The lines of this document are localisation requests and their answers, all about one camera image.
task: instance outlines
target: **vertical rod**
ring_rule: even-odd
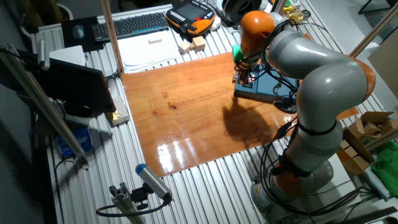
[[[282,15],[284,12],[284,7],[286,5],[287,0],[279,0],[276,8],[275,8],[275,12]]]
[[[398,14],[398,4],[388,12],[388,14],[373,28],[373,30],[355,47],[349,56],[356,58],[369,44],[370,42],[383,31],[383,29],[391,22],[393,18]]]
[[[7,45],[6,49],[14,54],[18,54],[17,50],[12,45]],[[15,56],[9,55],[7,53],[0,53],[0,60],[4,62],[7,68],[15,76],[16,80],[32,98],[33,102],[40,108],[45,117],[59,133],[59,135],[61,135],[61,137],[65,140],[75,155],[79,159],[83,160],[83,163],[86,162],[86,154],[84,150],[81,148],[79,142],[76,140],[61,116],[50,104],[47,95],[37,83],[37,80],[34,78],[34,76],[25,70],[24,65]]]
[[[119,73],[124,72],[122,57],[120,56],[120,50],[118,45],[118,37],[116,36],[116,31],[114,29],[114,24],[112,20],[112,12],[109,6],[108,0],[101,0],[102,10],[104,11],[104,17],[106,22],[106,28],[108,29],[109,38],[111,39],[113,54],[116,59],[116,65],[118,66]]]

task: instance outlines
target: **shiny wooden surface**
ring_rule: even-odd
[[[157,175],[265,144],[294,118],[270,104],[233,98],[233,68],[227,53],[122,74],[145,162]]]

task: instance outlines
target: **black keyboard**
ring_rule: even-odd
[[[169,28],[166,17],[161,12],[113,21],[113,24],[118,39],[148,34]],[[107,42],[110,40],[106,24],[93,25],[91,28],[93,29],[95,42]]]

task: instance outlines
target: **wall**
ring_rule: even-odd
[[[0,44],[12,42],[26,50],[1,1],[0,30]],[[44,223],[30,137],[29,108],[15,92],[0,85],[0,223]]]

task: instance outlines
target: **black monitor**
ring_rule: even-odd
[[[26,60],[37,61],[36,54],[20,50],[18,53]],[[0,63],[0,84],[23,91],[1,60]],[[100,70],[51,58],[49,70],[32,73],[47,96],[65,102],[65,111],[70,115],[82,116],[89,111],[92,116],[97,116],[116,111]]]

